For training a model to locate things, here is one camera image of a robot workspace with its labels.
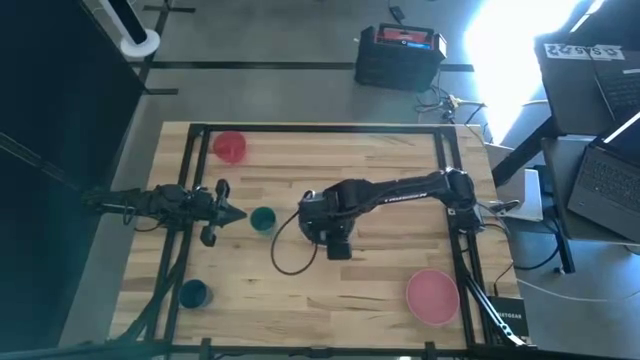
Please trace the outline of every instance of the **red cup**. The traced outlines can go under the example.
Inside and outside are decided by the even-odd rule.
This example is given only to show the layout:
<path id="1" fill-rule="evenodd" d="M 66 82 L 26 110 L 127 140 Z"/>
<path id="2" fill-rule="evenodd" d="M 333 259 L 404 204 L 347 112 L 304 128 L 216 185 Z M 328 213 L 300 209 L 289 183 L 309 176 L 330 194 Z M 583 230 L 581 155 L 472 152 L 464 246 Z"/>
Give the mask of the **red cup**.
<path id="1" fill-rule="evenodd" d="M 407 284 L 407 304 L 418 320 L 429 326 L 450 323 L 460 309 L 456 283 L 442 271 L 420 270 Z"/>
<path id="2" fill-rule="evenodd" d="M 237 131 L 225 131 L 216 136 L 210 151 L 226 163 L 237 164 L 247 153 L 247 140 Z"/>

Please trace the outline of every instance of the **concrete floor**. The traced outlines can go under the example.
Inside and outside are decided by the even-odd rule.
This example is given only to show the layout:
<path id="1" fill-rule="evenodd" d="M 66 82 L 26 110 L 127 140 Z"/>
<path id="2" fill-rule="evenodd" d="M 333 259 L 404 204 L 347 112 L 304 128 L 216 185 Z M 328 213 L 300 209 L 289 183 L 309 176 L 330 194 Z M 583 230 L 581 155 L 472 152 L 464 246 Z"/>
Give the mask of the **concrete floor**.
<path id="1" fill-rule="evenodd" d="M 140 11 L 157 0 L 138 0 L 134 7 L 143 23 L 153 28 L 157 13 Z M 406 24 L 430 26 L 448 40 L 447 63 L 474 63 L 477 73 L 443 73 L 441 87 L 469 100 L 485 100 L 481 78 L 523 82 L 524 74 L 482 70 L 465 48 L 466 31 L 483 7 L 503 0 L 393 0 L 408 16 Z M 548 1 L 535 1 L 547 6 Z M 87 0 L 90 8 L 97 1 Z M 353 38 L 366 26 L 391 22 L 386 0 L 176 0 L 195 6 L 195 14 L 171 14 L 156 60 L 235 61 L 354 61 Z M 512 26 L 505 13 L 498 25 Z M 103 11 L 95 16 L 116 37 Z M 528 99 L 544 99 L 539 76 Z M 329 70 L 153 70 L 147 86 L 176 87 L 177 96 L 146 96 L 133 121 L 114 188 L 146 186 L 153 152 L 164 121 L 291 121 L 291 122 L 399 122 L 415 123 L 415 95 L 361 87 L 351 71 Z M 515 85 L 503 89 L 505 99 Z M 462 109 L 466 119 L 473 108 Z M 492 130 L 507 132 L 509 122 L 488 118 Z M 516 146 L 547 116 L 546 106 L 527 107 L 502 143 Z M 436 115 L 423 116 L 437 123 Z M 516 263 L 529 265 L 554 249 L 549 236 L 516 231 L 511 250 Z M 120 218 L 105 216 L 91 250 L 80 288 L 69 314 L 61 345 L 102 341 L 108 334 L 118 289 L 124 273 L 133 230 Z M 620 246 L 593 242 L 571 243 L 578 272 L 558 276 L 547 266 L 518 277 L 551 291 L 576 297 L 620 298 L 640 289 L 640 258 Z M 521 285 L 530 331 L 542 349 L 613 357 L 640 358 L 640 297 L 616 303 L 563 300 Z"/>

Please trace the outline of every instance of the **sticker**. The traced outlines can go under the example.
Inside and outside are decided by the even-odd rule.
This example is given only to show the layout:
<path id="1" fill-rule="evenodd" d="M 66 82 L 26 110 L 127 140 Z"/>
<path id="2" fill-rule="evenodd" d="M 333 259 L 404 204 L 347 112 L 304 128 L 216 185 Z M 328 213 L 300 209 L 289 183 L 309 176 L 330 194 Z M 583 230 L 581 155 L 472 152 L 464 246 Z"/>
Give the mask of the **sticker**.
<path id="1" fill-rule="evenodd" d="M 567 60 L 624 60 L 619 46 L 598 45 L 592 48 L 564 44 L 544 44 L 547 57 Z"/>

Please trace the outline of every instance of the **laptop screen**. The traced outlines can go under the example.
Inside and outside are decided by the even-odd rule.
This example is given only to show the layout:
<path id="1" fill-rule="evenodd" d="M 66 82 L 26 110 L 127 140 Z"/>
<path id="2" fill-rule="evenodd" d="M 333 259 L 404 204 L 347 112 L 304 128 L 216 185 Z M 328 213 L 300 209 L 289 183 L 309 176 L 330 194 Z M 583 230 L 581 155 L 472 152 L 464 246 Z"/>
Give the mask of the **laptop screen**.
<path id="1" fill-rule="evenodd" d="M 625 161 L 640 162 L 640 112 L 627 120 L 608 136 L 604 136 L 601 145 Z"/>

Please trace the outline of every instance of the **wooden table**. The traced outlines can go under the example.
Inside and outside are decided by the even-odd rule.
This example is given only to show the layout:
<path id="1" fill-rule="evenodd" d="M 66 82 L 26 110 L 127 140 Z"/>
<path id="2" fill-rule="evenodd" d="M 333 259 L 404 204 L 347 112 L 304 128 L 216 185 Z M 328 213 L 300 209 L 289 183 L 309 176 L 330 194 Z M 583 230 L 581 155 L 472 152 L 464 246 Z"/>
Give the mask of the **wooden table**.
<path id="1" fill-rule="evenodd" d="M 188 127 L 186 122 L 164 124 L 149 187 L 176 182 Z M 478 129 L 456 127 L 459 151 L 478 199 L 494 200 L 487 155 L 472 134 Z M 280 223 L 296 210 L 308 189 L 323 190 L 346 178 L 385 181 L 438 169 L 434 138 L 424 134 L 244 135 L 248 142 L 245 161 L 230 166 L 209 155 L 203 184 L 213 186 L 217 179 L 227 179 L 231 204 L 247 213 L 260 206 L 272 207 Z M 196 144 L 188 186 L 198 148 Z M 139 227 L 151 224 L 139 221 Z M 248 220 L 217 230 L 214 248 L 197 240 L 200 227 L 194 228 L 186 279 L 203 280 L 215 298 L 207 308 L 180 310 L 176 344 L 198 344 L 201 338 L 210 337 L 217 346 L 422 348 L 425 341 L 433 341 L 439 349 L 466 348 L 460 314 L 449 325 L 428 327 L 412 316 L 405 302 L 407 280 L 420 269 L 439 269 L 454 278 L 445 210 L 437 200 L 381 206 L 361 216 L 351 236 L 351 261 L 328 261 L 320 250 L 309 270 L 295 277 L 273 268 L 270 239 L 253 231 Z M 122 333 L 150 299 L 164 236 L 162 229 L 136 235 L 112 336 Z M 509 246 L 503 233 L 489 228 L 478 234 L 478 247 L 485 287 L 491 289 L 512 261 Z M 309 260 L 312 250 L 293 224 L 279 239 L 277 261 L 286 270 L 295 270 Z M 503 296 L 519 297 L 513 271 L 500 280 L 498 288 Z M 475 336 L 481 341 L 478 309 L 469 298 Z M 167 303 L 165 299 L 163 313 Z M 159 329 L 164 321 L 161 313 Z"/>

